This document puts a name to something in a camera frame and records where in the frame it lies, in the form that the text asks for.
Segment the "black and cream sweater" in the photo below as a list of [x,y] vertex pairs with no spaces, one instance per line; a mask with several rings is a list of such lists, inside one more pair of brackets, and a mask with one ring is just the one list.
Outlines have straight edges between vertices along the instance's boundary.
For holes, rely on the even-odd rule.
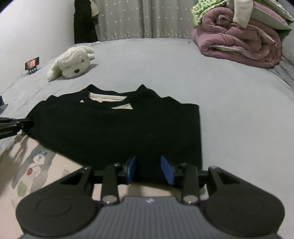
[[50,96],[1,155],[1,199],[17,204],[28,194],[78,168],[104,170],[135,156],[134,183],[165,185],[164,156],[202,168],[199,107],[160,97],[140,86],[133,92],[94,85]]

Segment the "white plush dog toy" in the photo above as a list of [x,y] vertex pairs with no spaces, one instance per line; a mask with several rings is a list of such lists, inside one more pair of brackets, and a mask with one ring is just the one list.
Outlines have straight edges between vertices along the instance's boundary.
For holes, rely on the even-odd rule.
[[55,59],[47,71],[47,80],[51,82],[60,76],[66,79],[78,77],[88,70],[93,59],[95,56],[91,47],[86,45],[71,47]]

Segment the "grey bed sheet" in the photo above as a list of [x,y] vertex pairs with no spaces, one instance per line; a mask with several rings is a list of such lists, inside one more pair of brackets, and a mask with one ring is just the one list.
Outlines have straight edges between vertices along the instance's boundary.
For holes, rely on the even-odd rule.
[[200,107],[203,166],[219,166],[276,195],[286,209],[279,230],[293,238],[293,90],[263,68],[203,56],[184,39],[127,39],[93,46],[84,75],[48,82],[35,74],[1,85],[5,117],[23,118],[51,95],[90,84],[118,93],[140,85]]

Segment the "black hanging garment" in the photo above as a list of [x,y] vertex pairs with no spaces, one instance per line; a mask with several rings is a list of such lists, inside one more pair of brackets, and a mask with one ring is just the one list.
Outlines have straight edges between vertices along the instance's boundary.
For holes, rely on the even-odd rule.
[[74,43],[92,43],[98,41],[92,9],[89,0],[74,1]]

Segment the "pink folded quilt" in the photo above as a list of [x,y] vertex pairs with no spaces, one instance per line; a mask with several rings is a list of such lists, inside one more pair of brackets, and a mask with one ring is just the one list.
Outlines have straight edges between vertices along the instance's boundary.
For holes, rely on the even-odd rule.
[[282,57],[281,40],[273,29],[251,19],[246,28],[233,22],[234,12],[225,7],[209,10],[191,37],[202,55],[271,68]]

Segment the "grey dotted curtain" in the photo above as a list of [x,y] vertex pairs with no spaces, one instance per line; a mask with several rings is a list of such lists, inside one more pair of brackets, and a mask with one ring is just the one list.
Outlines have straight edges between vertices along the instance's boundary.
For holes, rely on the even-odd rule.
[[94,19],[99,41],[133,38],[189,39],[194,28],[190,9],[198,1],[95,1]]

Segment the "grey quilted blanket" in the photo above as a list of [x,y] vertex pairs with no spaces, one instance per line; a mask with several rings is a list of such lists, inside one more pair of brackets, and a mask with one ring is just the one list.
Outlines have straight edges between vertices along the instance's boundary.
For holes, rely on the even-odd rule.
[[282,43],[282,57],[280,62],[269,70],[293,89],[293,29],[281,31],[279,37]]

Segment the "green patterned cloth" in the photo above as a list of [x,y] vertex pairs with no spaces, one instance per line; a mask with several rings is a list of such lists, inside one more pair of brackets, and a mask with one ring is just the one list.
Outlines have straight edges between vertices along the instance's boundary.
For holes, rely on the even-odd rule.
[[198,1],[196,5],[194,5],[190,12],[192,14],[193,18],[193,24],[195,27],[198,27],[198,25],[202,22],[203,16],[210,10],[225,6],[227,3],[226,0],[202,0]]

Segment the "cream white garment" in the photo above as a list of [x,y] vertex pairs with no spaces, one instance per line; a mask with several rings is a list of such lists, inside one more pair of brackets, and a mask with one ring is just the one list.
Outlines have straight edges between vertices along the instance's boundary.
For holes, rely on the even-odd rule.
[[233,22],[246,28],[253,10],[253,0],[229,0],[226,6],[234,11]]

